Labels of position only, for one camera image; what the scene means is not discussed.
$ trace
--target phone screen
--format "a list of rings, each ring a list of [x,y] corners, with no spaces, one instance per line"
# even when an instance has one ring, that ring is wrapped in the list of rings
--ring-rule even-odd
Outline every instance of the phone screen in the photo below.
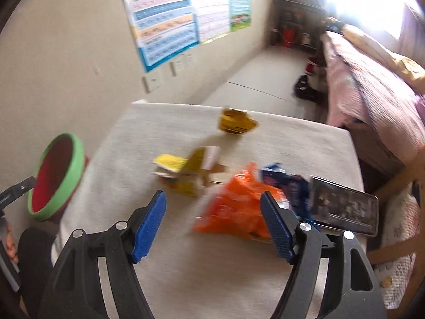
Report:
[[[310,186],[310,212],[318,224],[377,234],[377,197],[317,177],[312,177]]]

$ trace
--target pink bedspread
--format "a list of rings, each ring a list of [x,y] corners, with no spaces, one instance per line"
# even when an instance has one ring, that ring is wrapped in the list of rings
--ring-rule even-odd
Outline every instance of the pink bedspread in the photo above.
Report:
[[[412,89],[344,36],[327,32],[322,40],[328,65],[327,124],[340,127],[361,120],[377,132],[396,158],[407,164],[425,140]]]

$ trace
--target white tablecloth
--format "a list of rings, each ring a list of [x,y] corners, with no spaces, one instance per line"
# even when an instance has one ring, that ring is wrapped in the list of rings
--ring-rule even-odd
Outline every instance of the white tablecloth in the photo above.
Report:
[[[363,190],[360,168],[347,131],[310,121],[250,112],[259,126],[242,136],[217,129],[220,109],[177,104],[133,103],[118,120],[90,162],[60,223],[52,260],[71,232],[107,230],[145,206],[157,189],[166,192],[168,209],[150,254],[135,266],[154,316],[163,318],[269,318],[283,292],[291,266],[273,244],[192,231],[207,197],[182,196],[151,174],[161,153],[188,156],[202,145],[222,148],[220,162],[230,172],[249,161],[280,162],[290,173],[316,175]],[[117,318],[99,266],[110,318]],[[325,262],[321,263],[309,318],[320,307]]]

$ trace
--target floor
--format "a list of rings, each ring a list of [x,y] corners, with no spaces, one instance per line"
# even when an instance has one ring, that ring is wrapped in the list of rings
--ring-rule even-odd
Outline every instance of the floor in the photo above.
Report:
[[[260,111],[312,120],[315,104],[298,99],[293,85],[304,74],[308,54],[285,47],[269,47],[243,66],[202,104]],[[310,78],[315,87],[315,76]]]

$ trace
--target educational chart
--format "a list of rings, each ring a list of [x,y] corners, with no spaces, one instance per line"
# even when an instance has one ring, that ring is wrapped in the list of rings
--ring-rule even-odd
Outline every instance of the educational chart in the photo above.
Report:
[[[230,32],[229,0],[192,0],[199,39],[205,42]]]
[[[237,31],[251,25],[251,0],[230,0],[230,29]]]
[[[146,72],[199,43],[191,0],[124,1]]]

